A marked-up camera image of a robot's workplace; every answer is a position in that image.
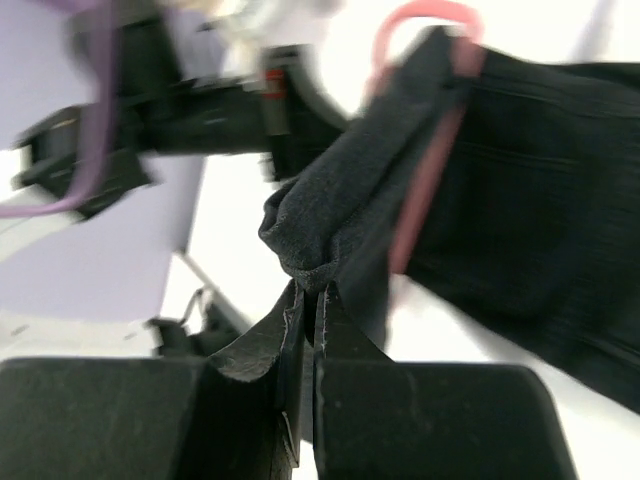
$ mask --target black garment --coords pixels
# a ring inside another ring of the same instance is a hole
[[[436,29],[365,117],[267,202],[261,238],[305,288],[342,278],[343,297],[362,299],[386,286],[379,268],[357,271],[384,263],[412,169],[463,96],[446,85],[448,45]],[[640,412],[640,66],[489,51],[408,273]]]

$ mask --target black fabric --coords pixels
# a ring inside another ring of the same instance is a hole
[[[436,88],[439,32],[267,202],[261,238],[305,288],[347,278],[355,298],[383,282],[356,272],[386,255],[363,245],[389,238],[436,106],[454,103]],[[375,195],[362,188],[371,184]],[[640,66],[538,65],[489,51],[408,273],[640,412]]]

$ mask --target red label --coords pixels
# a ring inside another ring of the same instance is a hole
[[[280,69],[267,70],[267,91],[263,94],[266,98],[282,99],[285,97],[284,72]]]

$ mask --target black cloth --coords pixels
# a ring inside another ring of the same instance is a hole
[[[464,97],[447,87],[449,45],[436,29],[364,117],[267,201],[260,236],[309,291],[342,279],[364,308],[386,288],[380,268],[358,272],[384,263],[413,168]],[[408,273],[640,412],[640,66],[488,51]]]

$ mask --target black plastic part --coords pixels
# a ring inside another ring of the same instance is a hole
[[[82,111],[87,106],[63,109],[37,124],[19,140],[19,148],[29,147],[30,167],[18,175],[18,187],[38,185],[54,198],[63,198],[74,177],[78,163],[78,139]],[[133,127],[120,122],[115,148],[109,154],[108,170],[99,190],[76,211],[85,219],[102,213],[127,192],[153,183],[133,150]]]
[[[282,97],[246,91],[235,80],[195,87],[182,81],[171,37],[155,0],[118,0],[119,98],[143,125],[143,151],[161,155],[271,153],[271,180],[300,173],[347,128],[303,66],[304,48],[267,55],[269,72],[282,74]],[[91,12],[69,25],[73,50],[88,62]],[[273,112],[276,112],[274,125]]]
[[[348,127],[346,117],[314,85],[304,67],[305,51],[300,45],[275,48],[266,61],[267,72],[282,74],[283,91],[282,98],[265,96],[263,101],[283,109],[288,128],[284,134],[269,136],[274,181],[298,175]]]
[[[201,333],[207,333],[210,334],[212,338],[217,338],[215,344],[220,345],[224,343],[224,346],[226,346],[240,336],[240,332],[233,326],[231,320],[218,303],[210,303],[207,306],[205,313],[206,318],[204,328]],[[203,343],[205,345],[212,345],[212,343],[209,343],[206,340],[203,340]]]
[[[2,363],[0,478],[290,480],[300,394],[279,377],[301,368],[301,302],[289,285],[208,358]]]
[[[215,292],[213,301],[204,310],[205,321],[202,329],[205,331],[229,328],[241,335],[249,331],[252,326],[251,322],[219,291]]]
[[[176,88],[170,117],[144,117],[145,150],[162,155],[259,153],[268,150],[260,97],[239,84]]]
[[[204,367],[189,359],[4,361],[0,478],[179,478]]]
[[[193,342],[189,338],[187,330],[179,321],[169,318],[152,318],[149,320],[148,325],[155,330],[159,337],[160,345],[155,349],[156,355],[161,357],[196,355]]]
[[[118,97],[136,103],[153,100],[157,113],[173,115],[167,92],[180,83],[182,71],[162,11],[155,0],[115,0],[118,58]],[[69,20],[72,51],[83,64],[91,55],[92,10]]]
[[[526,367],[395,363],[334,285],[316,328],[321,480],[576,480],[548,391]]]

